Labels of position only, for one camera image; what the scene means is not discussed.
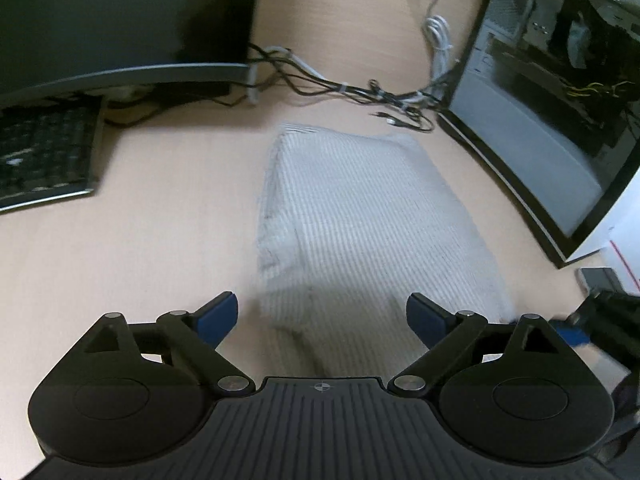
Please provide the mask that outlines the black keyboard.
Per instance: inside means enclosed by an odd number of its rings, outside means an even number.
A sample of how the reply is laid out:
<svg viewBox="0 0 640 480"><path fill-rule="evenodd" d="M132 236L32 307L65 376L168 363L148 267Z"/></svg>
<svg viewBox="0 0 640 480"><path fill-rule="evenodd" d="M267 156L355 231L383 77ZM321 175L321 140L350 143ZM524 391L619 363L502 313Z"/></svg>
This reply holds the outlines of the black keyboard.
<svg viewBox="0 0 640 480"><path fill-rule="evenodd" d="M1 111L1 210L89 195L105 99L75 93Z"/></svg>

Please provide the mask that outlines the computer tower case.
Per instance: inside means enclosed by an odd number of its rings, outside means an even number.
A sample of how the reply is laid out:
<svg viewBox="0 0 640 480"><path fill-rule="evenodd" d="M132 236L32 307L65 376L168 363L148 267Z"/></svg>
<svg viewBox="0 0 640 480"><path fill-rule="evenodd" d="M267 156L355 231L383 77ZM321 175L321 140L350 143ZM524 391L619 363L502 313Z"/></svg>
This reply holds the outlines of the computer tower case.
<svg viewBox="0 0 640 480"><path fill-rule="evenodd" d="M556 266L597 252L639 184L639 0L482 0L438 120Z"/></svg>

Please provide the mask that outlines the striped white garment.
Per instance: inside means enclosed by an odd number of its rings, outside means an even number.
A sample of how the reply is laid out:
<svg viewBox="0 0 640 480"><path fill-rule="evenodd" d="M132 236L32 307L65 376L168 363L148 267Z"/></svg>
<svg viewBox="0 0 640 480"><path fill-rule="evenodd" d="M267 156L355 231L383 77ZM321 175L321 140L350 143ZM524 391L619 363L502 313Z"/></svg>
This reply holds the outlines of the striped white garment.
<svg viewBox="0 0 640 480"><path fill-rule="evenodd" d="M259 312L280 375L390 378L424 353L406 303L509 322L514 305L465 206L412 136L288 125L257 232Z"/></svg>

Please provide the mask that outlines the black computer monitor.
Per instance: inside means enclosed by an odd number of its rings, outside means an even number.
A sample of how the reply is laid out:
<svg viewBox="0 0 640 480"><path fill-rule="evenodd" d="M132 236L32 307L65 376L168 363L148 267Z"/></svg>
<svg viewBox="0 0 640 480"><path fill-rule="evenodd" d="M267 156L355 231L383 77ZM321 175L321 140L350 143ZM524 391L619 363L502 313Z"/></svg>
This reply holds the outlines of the black computer monitor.
<svg viewBox="0 0 640 480"><path fill-rule="evenodd" d="M1 103L248 75L256 0L1 0Z"/></svg>

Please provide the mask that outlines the white paper sheet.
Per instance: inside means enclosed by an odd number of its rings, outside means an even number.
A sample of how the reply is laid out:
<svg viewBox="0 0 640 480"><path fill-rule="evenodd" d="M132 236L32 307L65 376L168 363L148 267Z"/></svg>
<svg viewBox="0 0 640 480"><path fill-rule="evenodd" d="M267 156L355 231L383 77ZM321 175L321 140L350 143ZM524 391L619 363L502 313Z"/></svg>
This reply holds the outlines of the white paper sheet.
<svg viewBox="0 0 640 480"><path fill-rule="evenodd" d="M586 239L565 260L573 263L598 252L630 294L639 293L639 173Z"/></svg>

